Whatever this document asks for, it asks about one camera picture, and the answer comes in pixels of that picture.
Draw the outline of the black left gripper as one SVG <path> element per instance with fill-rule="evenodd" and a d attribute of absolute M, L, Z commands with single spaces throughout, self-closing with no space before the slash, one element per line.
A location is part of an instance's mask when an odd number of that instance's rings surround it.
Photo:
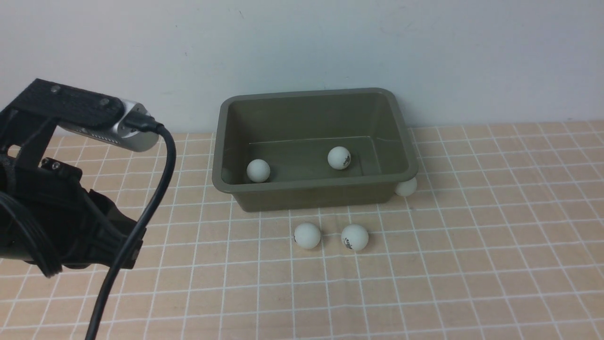
<path fill-rule="evenodd" d="M 13 213 L 1 208 L 1 258 L 36 265 L 52 277 L 63 267 L 111 265 L 136 221 L 114 202 L 80 184 L 82 170 L 52 158 L 39 166 L 17 166 L 1 159 L 1 200 L 10 196 L 34 222 L 37 235 L 25 235 Z"/>

